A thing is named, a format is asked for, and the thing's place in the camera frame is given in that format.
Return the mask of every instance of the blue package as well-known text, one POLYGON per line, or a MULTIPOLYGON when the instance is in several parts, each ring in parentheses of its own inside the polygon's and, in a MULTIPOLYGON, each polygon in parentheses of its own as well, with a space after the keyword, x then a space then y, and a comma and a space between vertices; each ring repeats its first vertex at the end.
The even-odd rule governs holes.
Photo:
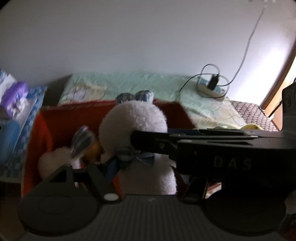
POLYGON ((0 120, 0 164, 9 162, 20 131, 20 125, 17 121, 0 120))

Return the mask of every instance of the woven mat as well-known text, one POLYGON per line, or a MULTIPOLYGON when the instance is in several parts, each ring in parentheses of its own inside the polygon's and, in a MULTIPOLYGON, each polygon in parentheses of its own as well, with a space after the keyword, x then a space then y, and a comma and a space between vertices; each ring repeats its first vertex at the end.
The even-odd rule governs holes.
POLYGON ((278 131, 258 105, 239 101, 231 103, 247 124, 256 123, 265 131, 278 131))

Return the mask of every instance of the yellow object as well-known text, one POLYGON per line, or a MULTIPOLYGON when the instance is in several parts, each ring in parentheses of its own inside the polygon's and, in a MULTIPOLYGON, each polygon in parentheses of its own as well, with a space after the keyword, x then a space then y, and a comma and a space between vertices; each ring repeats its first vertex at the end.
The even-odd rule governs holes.
POLYGON ((254 129, 257 129, 257 130, 263 130, 262 127, 260 125, 257 125, 255 123, 252 123, 252 124, 246 124, 244 125, 241 129, 248 129, 248 130, 254 130, 254 129))
POLYGON ((98 140, 95 140, 85 151, 82 160, 85 164, 97 162, 100 160, 101 152, 101 144, 98 140))

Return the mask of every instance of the power strip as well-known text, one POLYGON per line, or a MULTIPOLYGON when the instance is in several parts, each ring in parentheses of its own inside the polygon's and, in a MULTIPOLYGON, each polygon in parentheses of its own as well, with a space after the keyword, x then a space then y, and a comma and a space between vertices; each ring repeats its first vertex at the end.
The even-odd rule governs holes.
POLYGON ((216 86, 214 90, 210 90, 207 87, 208 84, 209 84, 208 80, 200 79, 199 83, 195 86, 195 89, 198 93, 202 93, 206 96, 214 97, 216 100, 223 101, 224 98, 226 97, 226 96, 223 96, 225 95, 226 90, 222 89, 219 86, 216 86))

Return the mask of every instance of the purple package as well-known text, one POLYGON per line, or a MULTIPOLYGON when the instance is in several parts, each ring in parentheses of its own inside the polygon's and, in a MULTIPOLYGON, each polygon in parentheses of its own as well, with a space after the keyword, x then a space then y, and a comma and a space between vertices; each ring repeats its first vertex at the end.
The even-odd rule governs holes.
POLYGON ((13 118, 11 107, 14 108, 19 99, 27 97, 28 92, 29 88, 26 82, 14 83, 8 90, 5 91, 1 99, 0 107, 5 109, 10 119, 13 118))

